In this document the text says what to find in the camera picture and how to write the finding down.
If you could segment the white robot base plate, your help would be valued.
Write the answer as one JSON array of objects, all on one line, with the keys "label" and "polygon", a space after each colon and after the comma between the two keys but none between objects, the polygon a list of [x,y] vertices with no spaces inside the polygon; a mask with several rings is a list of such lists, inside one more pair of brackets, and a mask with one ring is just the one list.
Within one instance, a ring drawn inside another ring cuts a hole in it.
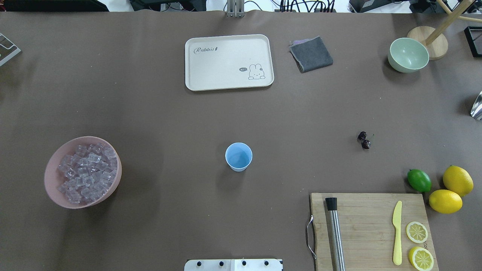
[{"label": "white robot base plate", "polygon": [[282,271],[282,259],[192,259],[184,271]]}]

